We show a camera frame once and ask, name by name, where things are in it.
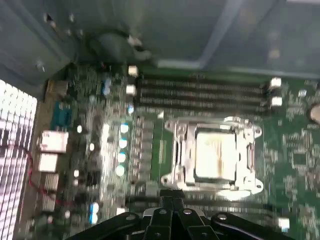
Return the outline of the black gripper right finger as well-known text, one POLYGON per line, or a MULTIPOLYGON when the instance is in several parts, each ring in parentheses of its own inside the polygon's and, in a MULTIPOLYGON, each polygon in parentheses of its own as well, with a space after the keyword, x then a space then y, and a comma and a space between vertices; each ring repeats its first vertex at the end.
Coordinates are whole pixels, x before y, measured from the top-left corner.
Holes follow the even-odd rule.
POLYGON ((190 240, 288 240, 289 237, 228 212, 210 219, 184 206, 184 192, 172 191, 172 205, 185 235, 190 240))

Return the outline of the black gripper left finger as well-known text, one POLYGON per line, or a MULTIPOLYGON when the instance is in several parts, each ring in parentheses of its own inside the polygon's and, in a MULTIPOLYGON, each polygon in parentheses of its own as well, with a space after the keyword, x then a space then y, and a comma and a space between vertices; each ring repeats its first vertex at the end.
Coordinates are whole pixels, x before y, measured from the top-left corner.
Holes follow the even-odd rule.
POLYGON ((124 212, 70 236, 69 240, 170 240, 173 191, 160 191, 160 207, 146 209, 143 216, 124 212))

